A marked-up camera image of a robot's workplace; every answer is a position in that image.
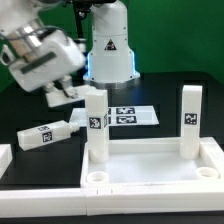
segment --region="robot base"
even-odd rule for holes
[[[97,89],[124,89],[131,86],[136,86],[140,83],[140,74],[136,72],[135,76],[125,82],[113,82],[113,83],[101,83],[95,80],[91,80],[88,73],[83,77],[86,85],[94,86]]]

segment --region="standing block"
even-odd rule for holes
[[[109,127],[106,90],[91,90],[85,96],[87,137],[90,159],[95,163],[108,160]]]
[[[181,114],[180,156],[196,159],[199,155],[202,86],[184,86]]]
[[[10,145],[0,145],[0,179],[12,161],[12,151]]]

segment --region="warning label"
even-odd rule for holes
[[[114,42],[110,39],[107,46],[105,47],[105,51],[116,51],[117,48],[114,45]]]

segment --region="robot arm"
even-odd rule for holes
[[[7,0],[1,3],[0,37],[8,41],[12,49],[4,45],[1,62],[8,66],[15,80],[28,92],[61,80],[63,89],[69,89],[66,95],[72,97],[76,95],[68,77],[85,65],[85,57],[64,32],[44,26],[38,17],[40,10],[50,9],[60,2]]]
[[[114,3],[116,0],[63,0],[63,5],[66,7],[67,4],[73,4],[75,14],[79,16],[80,19],[85,19],[87,13],[91,12],[92,5],[102,5],[108,3]]]

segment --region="blue light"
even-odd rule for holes
[[[135,70],[135,53],[133,52],[133,71],[136,72]]]
[[[88,77],[90,78],[90,56],[89,56],[89,54],[87,55],[87,74],[88,74]]]

